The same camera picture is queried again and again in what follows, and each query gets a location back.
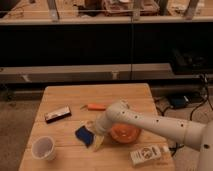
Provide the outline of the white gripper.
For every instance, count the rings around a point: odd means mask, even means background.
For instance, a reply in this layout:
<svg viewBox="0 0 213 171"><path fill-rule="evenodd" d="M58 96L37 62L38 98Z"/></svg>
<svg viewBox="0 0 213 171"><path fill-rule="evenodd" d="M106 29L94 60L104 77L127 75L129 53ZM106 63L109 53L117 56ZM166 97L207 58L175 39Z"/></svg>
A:
<svg viewBox="0 0 213 171"><path fill-rule="evenodd" d="M98 134L94 136L94 141L92 145L93 151L96 152L99 150L104 141L104 137L101 135L105 135L110 129L110 120L105 115L99 115L95 119L95 122L87 121L85 125L87 128L95 127L95 131Z"/></svg>

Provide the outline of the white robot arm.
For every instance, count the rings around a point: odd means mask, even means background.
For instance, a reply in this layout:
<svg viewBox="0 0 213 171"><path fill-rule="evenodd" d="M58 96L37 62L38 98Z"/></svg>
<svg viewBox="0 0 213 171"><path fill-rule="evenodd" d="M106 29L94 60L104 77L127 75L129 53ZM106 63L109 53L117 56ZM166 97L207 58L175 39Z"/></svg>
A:
<svg viewBox="0 0 213 171"><path fill-rule="evenodd" d="M89 122L89 128L104 136L116 123L136 126L200 152L196 171L213 171L213 121L202 124L190 120L136 112L124 100L110 104Z"/></svg>

